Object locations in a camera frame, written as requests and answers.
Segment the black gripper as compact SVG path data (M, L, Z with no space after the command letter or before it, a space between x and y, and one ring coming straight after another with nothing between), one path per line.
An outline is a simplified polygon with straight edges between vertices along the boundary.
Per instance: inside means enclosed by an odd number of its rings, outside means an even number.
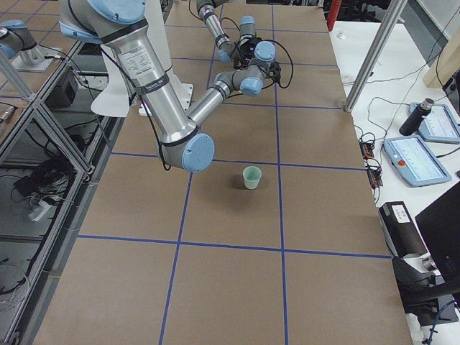
M241 41L239 45L239 60L251 61L254 57L255 47L259 43L258 37L252 37L245 41Z

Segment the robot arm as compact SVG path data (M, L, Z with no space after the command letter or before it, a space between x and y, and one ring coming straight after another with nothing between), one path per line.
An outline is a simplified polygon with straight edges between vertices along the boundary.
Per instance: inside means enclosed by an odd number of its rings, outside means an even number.
M212 162L215 144L201 126L235 91L256 97L275 62L275 46L257 42L247 64L219 73L204 95L188 110L181 104L150 39L145 16L146 1L60 1L60 29L69 38L107 46L115 66L125 75L146 112L161 133L158 153L164 165L189 172L205 170Z
M240 20L239 39L232 42L214 11L224 3L225 1L197 1L196 11L214 38L220 61L232 62L235 68L243 68L248 66L254 57L255 47L262 40L257 36L255 19L245 15Z

